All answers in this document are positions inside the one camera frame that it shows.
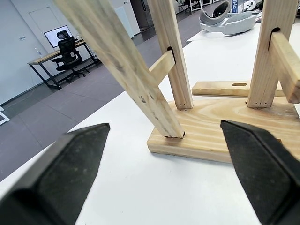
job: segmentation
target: mortise joint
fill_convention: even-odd
[[[172,48],[171,46],[169,46],[169,47],[167,48],[167,51],[172,51],[173,58],[174,58],[174,62],[175,62],[175,64],[176,64],[176,59],[175,59],[175,55],[174,55],[173,48]]]
[[[273,34],[274,32],[279,32],[279,31],[281,31],[281,29],[280,29],[279,27],[276,27],[276,28],[274,28],[274,29],[272,30],[271,35],[270,35],[270,39],[269,39],[268,50],[270,49],[270,44],[271,44],[271,37],[272,37],[272,34]]]

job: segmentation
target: computer monitor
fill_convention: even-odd
[[[51,46],[53,48],[57,47],[58,46],[58,42],[61,41],[58,37],[57,37],[57,33],[60,32],[60,31],[63,31],[63,30],[66,30],[67,33],[72,36],[68,26],[63,26],[63,27],[59,27],[59,28],[56,28],[54,30],[50,30],[50,31],[47,31],[45,32],[45,36],[46,38],[48,39],[49,43],[51,44]]]

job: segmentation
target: white table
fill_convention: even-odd
[[[250,79],[258,39],[258,32],[251,32],[188,44],[184,54],[191,86],[200,80]],[[295,26],[291,42],[298,53],[299,34]],[[167,100],[173,100],[168,78],[160,88]],[[151,154],[146,142],[153,125],[127,93],[72,130],[103,122],[110,123],[111,131],[77,225],[260,224],[232,165]],[[0,197],[41,154],[0,183]]]

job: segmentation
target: vr headset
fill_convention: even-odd
[[[225,35],[233,35],[250,30],[255,25],[255,15],[251,11],[240,14],[230,14],[231,5],[223,1],[216,6],[212,16],[203,9],[200,10],[200,27],[208,32],[222,32]]]

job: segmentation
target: wooden slat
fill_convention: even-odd
[[[165,52],[150,68],[150,74],[159,85],[175,65],[172,51]]]
[[[270,57],[289,103],[300,102],[300,59],[283,33],[272,33]]]
[[[55,0],[128,95],[163,136],[184,131],[108,0]]]
[[[190,109],[193,107],[192,93],[173,0],[150,0],[148,4],[162,52],[164,53],[168,47],[173,48],[176,64],[168,76],[176,106],[178,109]]]
[[[220,127],[221,120],[233,120],[268,130],[300,160],[300,119],[285,97],[276,97],[271,108],[248,108],[247,98],[226,98],[194,101],[190,110],[177,110],[171,103],[176,117],[186,135],[183,139],[163,138],[154,129],[147,145],[151,152],[231,162],[228,148]]]
[[[249,94],[251,81],[198,81],[192,88],[193,95],[242,96]],[[275,96],[285,96],[278,83]]]
[[[299,0],[265,0],[262,24],[258,39],[252,74],[248,107],[270,107],[273,102],[278,78],[268,51],[274,28],[280,28],[289,39]]]

